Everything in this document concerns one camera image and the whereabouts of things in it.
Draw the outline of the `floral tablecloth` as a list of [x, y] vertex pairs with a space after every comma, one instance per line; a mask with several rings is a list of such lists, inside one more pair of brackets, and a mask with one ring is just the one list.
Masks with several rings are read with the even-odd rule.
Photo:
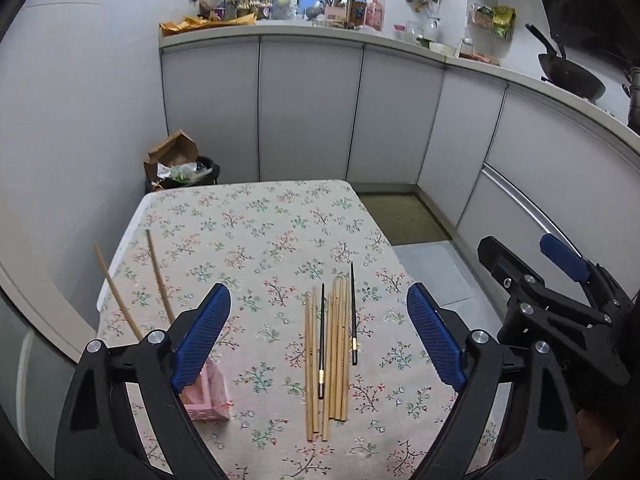
[[[232, 479], [405, 479], [454, 404], [407, 315], [421, 282], [472, 328], [495, 333], [498, 316], [452, 247], [394, 247], [343, 181], [215, 185], [142, 200], [111, 265], [141, 333], [164, 328], [145, 230], [176, 311], [215, 284], [232, 296], [213, 348], [232, 402], [228, 422], [198, 426]], [[304, 307], [308, 292], [350, 278], [355, 266], [359, 362], [348, 419], [329, 441], [305, 434]], [[136, 337], [111, 292], [99, 300], [107, 344]]]

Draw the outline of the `black wok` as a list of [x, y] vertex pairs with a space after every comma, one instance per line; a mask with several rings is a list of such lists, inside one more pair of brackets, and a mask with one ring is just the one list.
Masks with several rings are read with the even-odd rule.
[[597, 102], [604, 95], [604, 83], [589, 70], [567, 58], [564, 44], [558, 35], [553, 36], [558, 46], [555, 49], [535, 25], [526, 23], [525, 28], [546, 48], [546, 52], [538, 55], [546, 81], [591, 103]]

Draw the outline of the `green snack packets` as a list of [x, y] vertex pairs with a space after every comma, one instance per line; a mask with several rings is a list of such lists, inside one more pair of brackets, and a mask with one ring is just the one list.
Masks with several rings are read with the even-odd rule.
[[510, 41], [516, 21], [516, 10], [510, 6], [480, 6], [472, 4], [470, 23], [494, 36]]

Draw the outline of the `black trash bin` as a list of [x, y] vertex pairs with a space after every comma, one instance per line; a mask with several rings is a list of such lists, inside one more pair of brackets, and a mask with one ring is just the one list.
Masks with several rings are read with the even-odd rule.
[[213, 159], [205, 156], [198, 156], [195, 162], [171, 167], [159, 162], [156, 165], [156, 176], [145, 180], [145, 192], [215, 185], [219, 176], [220, 167]]

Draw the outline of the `pink bottle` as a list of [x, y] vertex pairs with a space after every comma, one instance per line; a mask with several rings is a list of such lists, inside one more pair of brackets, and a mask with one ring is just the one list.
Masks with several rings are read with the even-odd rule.
[[366, 15], [364, 16], [364, 24], [380, 32], [383, 28], [384, 6], [381, 0], [371, 0], [366, 7]]

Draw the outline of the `pink plastic basket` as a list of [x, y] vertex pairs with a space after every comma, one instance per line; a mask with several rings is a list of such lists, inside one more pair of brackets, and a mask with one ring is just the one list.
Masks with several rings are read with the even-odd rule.
[[180, 393], [180, 400], [192, 422], [228, 422], [231, 417], [226, 381], [214, 361], [206, 361], [196, 382]]

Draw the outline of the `black chopstick gold band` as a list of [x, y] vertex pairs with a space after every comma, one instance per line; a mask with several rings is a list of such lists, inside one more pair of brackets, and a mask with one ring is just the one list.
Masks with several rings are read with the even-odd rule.
[[326, 391], [326, 300], [324, 294], [326, 286], [321, 285], [320, 292], [320, 326], [319, 326], [319, 356], [318, 356], [318, 398], [324, 399]]
[[358, 337], [357, 337], [357, 298], [356, 278], [354, 263], [350, 263], [350, 352], [352, 352], [352, 366], [358, 364]]

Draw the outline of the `brown cardboard box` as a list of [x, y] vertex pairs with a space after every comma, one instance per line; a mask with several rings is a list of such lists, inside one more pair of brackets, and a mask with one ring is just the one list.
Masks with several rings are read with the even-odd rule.
[[146, 177], [155, 180], [159, 164], [173, 167], [196, 162], [197, 159], [198, 146], [195, 141], [182, 130], [177, 130], [149, 151], [143, 166]]

